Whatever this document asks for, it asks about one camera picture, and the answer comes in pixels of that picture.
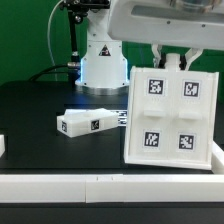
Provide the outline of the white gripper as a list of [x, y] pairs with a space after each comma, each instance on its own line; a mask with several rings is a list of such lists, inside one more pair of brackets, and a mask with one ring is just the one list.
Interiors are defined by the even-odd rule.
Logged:
[[155, 68], [161, 45], [189, 47], [188, 71], [202, 49], [224, 50], [224, 0], [205, 5], [192, 0], [190, 6], [184, 0], [112, 0], [107, 30], [112, 39], [153, 44]]

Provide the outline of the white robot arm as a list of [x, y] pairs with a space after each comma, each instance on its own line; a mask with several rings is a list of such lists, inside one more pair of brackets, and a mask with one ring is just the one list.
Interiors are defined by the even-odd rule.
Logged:
[[224, 50], [224, 0], [75, 0], [88, 18], [80, 87], [98, 95], [128, 86], [124, 42]]

